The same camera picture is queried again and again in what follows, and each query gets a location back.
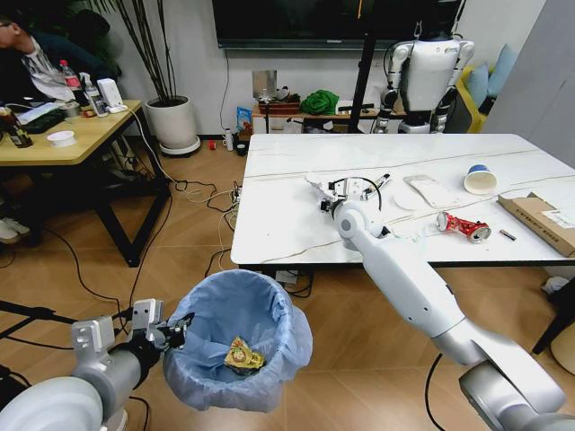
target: white table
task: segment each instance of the white table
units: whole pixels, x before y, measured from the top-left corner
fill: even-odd
[[[463,187],[467,170],[478,163],[497,174],[493,194],[477,196]],[[343,246],[331,216],[319,211],[318,197],[305,181],[307,172],[323,180],[376,179],[391,173],[394,180],[382,189],[387,225],[396,235],[412,238],[435,267],[575,265],[575,259],[564,258],[497,203],[499,194],[517,198],[533,191],[575,214],[575,170],[515,135],[253,136],[234,233],[234,263],[271,269],[361,262],[358,252]],[[449,212],[489,224],[489,240],[471,244],[458,233],[438,232],[438,210],[427,204],[417,211],[399,208],[393,195],[414,193],[403,181],[413,174],[428,174],[451,188],[461,203]]]

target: blue plastic bag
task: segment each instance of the blue plastic bag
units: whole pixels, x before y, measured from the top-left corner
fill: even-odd
[[[170,323],[189,312],[196,315],[186,342],[165,355],[164,376],[178,399],[195,409],[272,411],[283,382],[309,363],[307,319],[273,278],[243,269],[216,273],[180,301]],[[265,355],[257,374],[241,376],[224,365],[237,336]]]

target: person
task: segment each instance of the person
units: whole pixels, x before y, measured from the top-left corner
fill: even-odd
[[[60,60],[77,74],[99,79],[117,76],[97,57],[69,40],[41,31],[28,31],[24,24],[0,11],[0,101],[71,101]]]

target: white flower pot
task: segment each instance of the white flower pot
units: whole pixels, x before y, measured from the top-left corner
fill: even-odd
[[[188,154],[199,148],[196,123],[190,98],[176,96],[181,105],[155,106],[159,99],[146,104],[152,129],[160,141],[160,148],[166,154]]]

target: wooden floor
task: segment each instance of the wooden floor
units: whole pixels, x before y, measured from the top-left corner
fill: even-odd
[[[222,146],[205,146],[190,159],[164,160],[175,178],[215,182],[219,190],[241,182],[245,159]],[[226,207],[226,198],[215,204]],[[147,199],[116,204],[124,226],[134,231],[149,205]],[[151,248],[137,285],[136,298],[155,297],[171,312],[180,298],[202,278],[210,255],[219,249],[220,214],[204,204],[192,204],[185,193],[173,193],[172,212]],[[65,236],[78,252],[86,284],[105,295],[118,296],[123,305],[136,268],[128,268],[94,212],[64,214],[48,226]],[[224,243],[232,234],[223,229]],[[114,304],[102,302],[78,283],[72,256],[64,244],[46,234],[36,248],[19,246],[12,266],[0,269],[0,298],[26,305],[47,306],[72,317],[113,313]],[[0,267],[9,256],[0,254]],[[232,268],[229,258],[225,268]],[[442,269],[464,312],[489,330],[511,336],[530,349],[553,316],[539,290],[546,274],[540,268]],[[308,299],[295,300],[314,334],[311,364],[286,385],[280,406],[268,415],[237,410],[197,412],[172,394],[157,365],[135,393],[150,401],[151,430],[431,430],[423,405],[423,386],[437,350],[404,323],[360,269],[330,269],[316,273]],[[0,328],[18,321],[0,316]],[[69,346],[64,324],[35,322],[17,335],[44,343]],[[575,376],[557,365],[548,352],[538,361],[557,379],[570,399],[563,409],[575,414]],[[66,375],[74,366],[68,351],[0,341],[0,364],[37,383]],[[458,388],[460,366],[443,360],[430,390],[437,420],[447,430],[487,429]],[[129,430],[143,426],[144,409],[129,401]]]

